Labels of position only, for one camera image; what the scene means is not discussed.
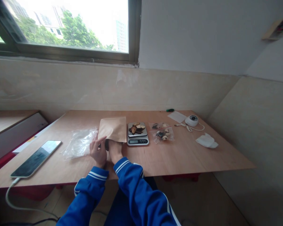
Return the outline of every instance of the hand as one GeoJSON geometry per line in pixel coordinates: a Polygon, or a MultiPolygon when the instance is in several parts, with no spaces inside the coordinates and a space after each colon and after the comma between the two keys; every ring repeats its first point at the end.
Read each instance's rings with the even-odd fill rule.
{"type": "Polygon", "coordinates": [[[122,146],[123,144],[120,142],[116,142],[114,140],[108,140],[109,143],[109,155],[113,164],[115,165],[121,158],[122,155],[122,146]]]}
{"type": "Polygon", "coordinates": [[[90,155],[95,160],[95,166],[98,168],[104,168],[107,160],[107,152],[105,149],[105,141],[106,137],[104,136],[98,140],[94,140],[90,143],[90,155]]]}

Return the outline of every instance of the tabletop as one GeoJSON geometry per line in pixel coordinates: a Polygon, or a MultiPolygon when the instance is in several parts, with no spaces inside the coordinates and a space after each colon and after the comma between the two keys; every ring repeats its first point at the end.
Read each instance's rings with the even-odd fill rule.
{"type": "MultiPolygon", "coordinates": [[[[186,116],[195,114],[193,111],[179,112],[186,116]]],[[[170,113],[163,111],[68,111],[45,133],[37,137],[32,144],[0,169],[0,188],[9,187],[13,181],[10,178],[11,173],[48,140],[60,140],[63,143],[31,178],[20,180],[16,186],[76,183],[80,178],[87,176],[95,165],[95,161],[90,156],[65,160],[61,152],[68,146],[72,131],[99,127],[102,118],[116,116],[126,116],[127,123],[144,122],[146,124],[150,144],[129,147],[125,143],[122,149],[123,155],[131,162],[143,167],[145,176],[216,172],[255,167],[201,118],[199,122],[205,126],[205,129],[189,132],[183,126],[175,127],[174,124],[177,122],[169,118],[168,114],[170,113]],[[149,133],[149,122],[164,122],[172,125],[175,140],[155,144],[149,133]],[[205,148],[195,141],[205,132],[219,144],[217,148],[205,148]]],[[[106,169],[110,171],[108,179],[117,179],[109,154],[107,154],[106,169]]]]}
{"type": "Polygon", "coordinates": [[[0,133],[27,119],[39,110],[1,110],[0,111],[0,133]]]}

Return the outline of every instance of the kitchen scale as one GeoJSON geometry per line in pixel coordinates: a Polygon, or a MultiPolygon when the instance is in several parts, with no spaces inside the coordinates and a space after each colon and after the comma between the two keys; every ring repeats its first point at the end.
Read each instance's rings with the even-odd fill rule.
{"type": "MultiPolygon", "coordinates": [[[[128,129],[133,126],[136,122],[128,123],[128,129]]],[[[144,122],[140,123],[141,126],[146,126],[144,122]]],[[[135,133],[132,134],[128,130],[128,146],[142,146],[142,145],[148,145],[149,144],[149,138],[147,133],[147,128],[143,130],[141,134],[135,133]]]]}

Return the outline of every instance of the blue jacket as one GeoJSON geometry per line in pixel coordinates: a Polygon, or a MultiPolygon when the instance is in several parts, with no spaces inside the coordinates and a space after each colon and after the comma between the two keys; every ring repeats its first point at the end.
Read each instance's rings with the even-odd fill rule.
{"type": "MultiPolygon", "coordinates": [[[[143,179],[143,168],[126,157],[118,161],[114,170],[119,187],[129,199],[130,213],[136,225],[180,225],[170,204],[159,190],[153,191],[143,179]]],[[[99,203],[109,171],[93,167],[86,178],[75,186],[75,199],[57,225],[89,225],[92,211],[99,203]]]]}

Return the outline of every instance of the white tissue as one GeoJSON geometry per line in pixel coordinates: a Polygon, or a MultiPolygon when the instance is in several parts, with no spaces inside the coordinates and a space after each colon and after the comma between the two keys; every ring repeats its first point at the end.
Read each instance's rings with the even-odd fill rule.
{"type": "Polygon", "coordinates": [[[197,138],[196,142],[201,144],[206,148],[216,148],[218,144],[215,142],[214,138],[212,138],[209,134],[204,133],[205,135],[197,138]]]}

